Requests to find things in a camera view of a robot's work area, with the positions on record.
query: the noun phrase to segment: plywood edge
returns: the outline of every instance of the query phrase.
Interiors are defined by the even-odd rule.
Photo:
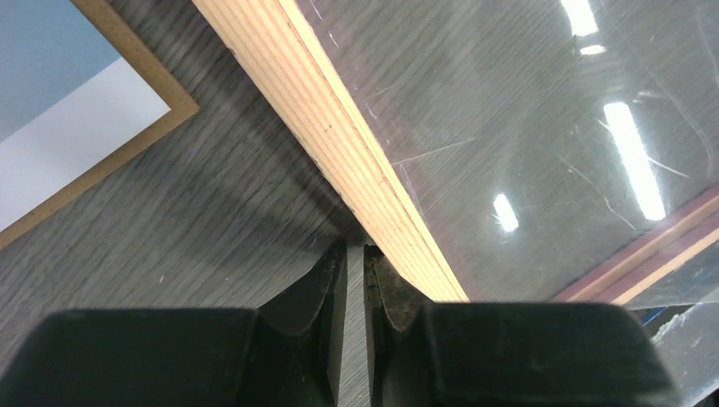
[[[297,4],[194,2],[399,274],[436,301],[466,301]]]
[[[719,186],[703,192],[624,249],[557,294],[553,301],[589,301],[719,210]]]
[[[197,113],[189,93],[155,58],[135,32],[104,0],[72,0],[95,28],[170,106],[170,112],[112,152],[31,212],[0,231],[0,248],[26,233],[49,215],[97,184],[124,163],[150,147],[180,123]]]
[[[719,212],[654,254],[592,301],[625,304],[717,241],[719,241]]]

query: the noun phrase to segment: glass surface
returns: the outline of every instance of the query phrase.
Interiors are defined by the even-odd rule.
[[[553,298],[719,179],[714,0],[298,4],[471,299]]]

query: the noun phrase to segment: wooden board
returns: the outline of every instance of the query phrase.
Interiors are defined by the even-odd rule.
[[[717,241],[719,212],[704,219],[694,229],[659,250],[634,270],[630,270],[603,292],[591,298],[591,301],[624,305]]]
[[[466,301],[297,4],[195,4],[398,272],[434,300]]]
[[[668,216],[656,228],[645,233],[604,263],[591,270],[586,276],[557,294],[553,300],[564,302],[590,301],[597,300],[597,298],[607,298],[609,300],[624,298],[621,303],[627,302],[648,287],[648,285],[643,283],[640,286],[642,290],[637,291],[638,286],[621,284],[619,281],[630,273],[633,273],[635,269],[644,267],[642,264],[645,264],[652,256],[656,256],[665,250],[665,248],[674,247],[673,253],[677,254],[679,259],[683,259],[680,263],[683,264],[686,262],[698,252],[696,252],[696,248],[689,250],[689,246],[692,245],[687,246],[682,243],[686,242],[684,234],[698,227],[698,225],[704,227],[703,223],[711,223],[711,218],[716,216],[714,214],[718,209],[719,186],[714,186],[690,203],[684,205],[674,214]],[[666,272],[660,272],[660,270],[675,269],[676,267],[672,268],[669,263],[667,263],[666,267],[660,268],[655,266],[652,269],[655,273],[650,273],[654,277],[647,281],[656,282],[659,278],[666,275]]]
[[[0,248],[29,231],[49,215],[77,198],[105,176],[138,155],[198,111],[185,89],[153,56],[125,21],[104,0],[72,0],[134,70],[170,106],[170,112],[111,153],[88,172],[0,231]]]

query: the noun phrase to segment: gray wood grain surface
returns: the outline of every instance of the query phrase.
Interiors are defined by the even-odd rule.
[[[200,112],[0,251],[0,369],[68,308],[254,307],[364,233],[189,1],[111,2]],[[367,405],[361,250],[341,405]]]

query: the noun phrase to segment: clamp jaw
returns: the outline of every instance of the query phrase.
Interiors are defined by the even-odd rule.
[[[638,323],[605,304],[438,304],[365,247],[371,406],[674,406]],[[49,316],[4,405],[337,405],[347,248],[259,309]]]

